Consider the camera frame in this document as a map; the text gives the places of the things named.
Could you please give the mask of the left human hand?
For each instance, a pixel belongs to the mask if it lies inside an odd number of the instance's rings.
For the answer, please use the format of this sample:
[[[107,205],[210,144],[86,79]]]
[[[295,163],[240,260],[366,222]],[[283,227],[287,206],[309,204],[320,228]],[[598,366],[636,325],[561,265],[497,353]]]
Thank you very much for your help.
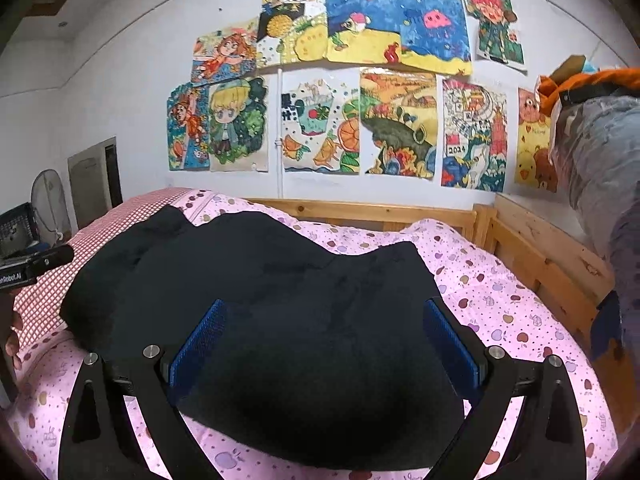
[[[18,339],[18,333],[23,330],[23,319],[17,311],[12,312],[11,325],[9,329],[8,338],[4,344],[4,350],[6,355],[11,359],[14,370],[21,370],[23,362],[18,356],[20,352],[20,340]]]

